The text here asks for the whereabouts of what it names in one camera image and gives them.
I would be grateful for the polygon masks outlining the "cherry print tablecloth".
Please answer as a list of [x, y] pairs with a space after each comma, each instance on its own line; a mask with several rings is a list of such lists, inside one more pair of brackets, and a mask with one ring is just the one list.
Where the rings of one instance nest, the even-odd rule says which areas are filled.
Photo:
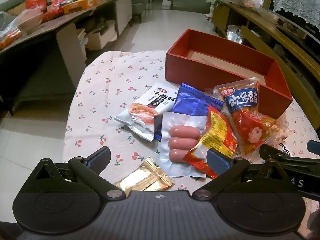
[[[165, 81], [166, 53], [164, 50], [105, 52], [84, 70], [69, 110], [63, 160], [87, 157], [108, 146], [111, 162], [100, 176], [112, 184], [128, 176], [147, 157], [159, 163], [158, 141], [142, 139], [114, 117], [157, 82], [178, 87]], [[294, 132], [275, 148], [294, 157], [319, 159], [306, 148], [309, 140], [319, 141], [319, 138], [295, 100], [279, 120]], [[188, 190], [192, 194], [211, 179], [185, 176], [172, 181], [171, 190]]]

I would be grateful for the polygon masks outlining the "gold foil snack packet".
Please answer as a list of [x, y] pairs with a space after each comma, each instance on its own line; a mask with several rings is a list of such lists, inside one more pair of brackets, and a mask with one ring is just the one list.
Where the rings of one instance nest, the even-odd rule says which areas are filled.
[[168, 190], [174, 182], [152, 158], [148, 157], [137, 169], [114, 185], [128, 196], [131, 191]]

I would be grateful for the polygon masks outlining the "wooden tv cabinet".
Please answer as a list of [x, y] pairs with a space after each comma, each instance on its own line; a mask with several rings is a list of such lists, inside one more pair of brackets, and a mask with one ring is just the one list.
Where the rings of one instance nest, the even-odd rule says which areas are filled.
[[226, 35], [229, 25], [241, 29], [244, 43], [276, 59], [291, 94], [319, 134], [319, 64], [258, 12], [229, 1], [213, 2], [214, 31]]

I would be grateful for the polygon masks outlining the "television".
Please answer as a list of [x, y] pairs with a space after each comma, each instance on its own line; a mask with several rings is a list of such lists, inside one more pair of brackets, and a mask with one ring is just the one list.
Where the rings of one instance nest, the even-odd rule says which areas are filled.
[[277, 18], [277, 29], [319, 63], [319, 29], [311, 23], [307, 23], [303, 18], [283, 9], [278, 12], [268, 9], [268, 12]]

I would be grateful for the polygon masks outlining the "white storage box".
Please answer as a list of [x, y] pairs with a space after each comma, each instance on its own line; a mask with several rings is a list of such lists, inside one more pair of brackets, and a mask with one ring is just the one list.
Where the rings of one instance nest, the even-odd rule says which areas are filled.
[[102, 50], [109, 42], [117, 39], [116, 23], [114, 20], [90, 23], [85, 26], [85, 37], [88, 39], [85, 47], [90, 50]]

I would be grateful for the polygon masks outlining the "red yellow snack packet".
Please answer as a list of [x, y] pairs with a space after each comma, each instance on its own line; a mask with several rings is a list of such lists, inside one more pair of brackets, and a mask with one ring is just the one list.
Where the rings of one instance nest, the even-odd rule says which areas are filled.
[[217, 174], [207, 161], [208, 150], [213, 148], [232, 159], [237, 146], [238, 141], [228, 119], [213, 106], [209, 106], [205, 130], [183, 160], [209, 178], [215, 179]]

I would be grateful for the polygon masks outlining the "red plastic bag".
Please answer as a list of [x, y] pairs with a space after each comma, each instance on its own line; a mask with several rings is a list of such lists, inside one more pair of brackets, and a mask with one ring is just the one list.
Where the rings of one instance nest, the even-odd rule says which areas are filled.
[[42, 15], [42, 23], [51, 21], [64, 15], [64, 10], [60, 3], [66, 0], [25, 0], [27, 9], [39, 7]]

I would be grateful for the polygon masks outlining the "red cardboard box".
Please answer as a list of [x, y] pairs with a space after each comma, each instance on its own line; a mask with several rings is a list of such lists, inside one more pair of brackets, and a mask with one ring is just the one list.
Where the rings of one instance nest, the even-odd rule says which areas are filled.
[[278, 62], [245, 45], [187, 29], [167, 51], [165, 79], [198, 90], [258, 78], [260, 113], [279, 118], [293, 98]]

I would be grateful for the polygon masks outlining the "white spicy strip packet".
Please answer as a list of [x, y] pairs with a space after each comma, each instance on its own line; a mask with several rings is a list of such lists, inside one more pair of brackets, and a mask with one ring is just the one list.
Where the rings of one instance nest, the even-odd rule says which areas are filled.
[[155, 83], [135, 102], [116, 115], [115, 120], [132, 132], [151, 142], [162, 122], [162, 115], [172, 109], [178, 89], [163, 83]]

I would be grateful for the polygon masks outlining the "dark coffee table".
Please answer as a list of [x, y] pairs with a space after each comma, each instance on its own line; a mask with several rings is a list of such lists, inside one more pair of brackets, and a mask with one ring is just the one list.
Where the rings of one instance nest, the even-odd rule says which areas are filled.
[[13, 113], [24, 101], [69, 100], [86, 68], [76, 23], [102, 13], [131, 20], [131, 0], [106, 0], [40, 25], [1, 51], [1, 109]]

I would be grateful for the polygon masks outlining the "silver gift bag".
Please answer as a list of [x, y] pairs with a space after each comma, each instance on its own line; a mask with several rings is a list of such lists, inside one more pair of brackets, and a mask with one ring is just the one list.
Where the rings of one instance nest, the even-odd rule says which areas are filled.
[[241, 34], [241, 27], [237, 25], [229, 25], [227, 29], [226, 38], [230, 41], [242, 44], [243, 43], [243, 36]]

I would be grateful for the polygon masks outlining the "orange cardboard box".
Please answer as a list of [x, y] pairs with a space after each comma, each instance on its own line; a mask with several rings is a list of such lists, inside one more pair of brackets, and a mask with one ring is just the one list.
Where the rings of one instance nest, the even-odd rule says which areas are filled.
[[101, 0], [77, 0], [62, 6], [64, 14], [90, 9], [100, 4]]

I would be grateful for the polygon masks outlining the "vacuum packed sausages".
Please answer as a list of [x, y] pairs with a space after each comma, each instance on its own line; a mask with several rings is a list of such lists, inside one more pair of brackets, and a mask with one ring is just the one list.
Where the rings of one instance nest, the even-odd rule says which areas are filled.
[[204, 131], [207, 118], [174, 112], [165, 112], [162, 119], [159, 165], [170, 177], [206, 175], [183, 160]]

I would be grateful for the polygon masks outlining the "blue foil snack packet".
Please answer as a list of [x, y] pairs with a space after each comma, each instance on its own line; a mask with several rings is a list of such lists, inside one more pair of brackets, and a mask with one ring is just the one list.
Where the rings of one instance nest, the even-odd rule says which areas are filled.
[[173, 112], [191, 116], [207, 116], [208, 107], [213, 106], [219, 112], [224, 103], [220, 100], [204, 94], [204, 92], [191, 87], [185, 83], [179, 88], [164, 87], [162, 83], [153, 85], [152, 93], [160, 97], [164, 97], [165, 101], [169, 101], [169, 107], [164, 112]]

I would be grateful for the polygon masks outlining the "grey sofa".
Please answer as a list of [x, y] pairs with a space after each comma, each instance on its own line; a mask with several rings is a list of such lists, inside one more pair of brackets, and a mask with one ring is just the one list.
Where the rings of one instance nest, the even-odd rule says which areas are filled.
[[132, 5], [132, 16], [139, 20], [139, 23], [142, 23], [142, 15], [146, 10], [148, 0], [131, 0]]

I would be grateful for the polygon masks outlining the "blue orange chicken leg packet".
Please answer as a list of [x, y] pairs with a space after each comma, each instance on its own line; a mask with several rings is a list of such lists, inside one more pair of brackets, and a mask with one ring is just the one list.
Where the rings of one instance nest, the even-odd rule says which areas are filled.
[[257, 77], [217, 85], [213, 94], [226, 104], [242, 154], [252, 155], [262, 144], [277, 146], [293, 134], [285, 123], [258, 112], [260, 83]]

